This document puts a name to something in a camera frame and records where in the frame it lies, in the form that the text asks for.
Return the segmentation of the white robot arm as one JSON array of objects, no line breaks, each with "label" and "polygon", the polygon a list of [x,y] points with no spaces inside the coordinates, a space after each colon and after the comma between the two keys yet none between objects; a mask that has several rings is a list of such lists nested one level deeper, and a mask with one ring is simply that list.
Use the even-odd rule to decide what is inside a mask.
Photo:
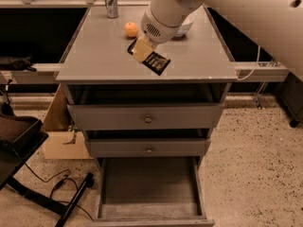
[{"label": "white robot arm", "polygon": [[303,77],[303,0],[151,0],[141,20],[143,35],[134,44],[135,59],[144,61],[202,5]]}]

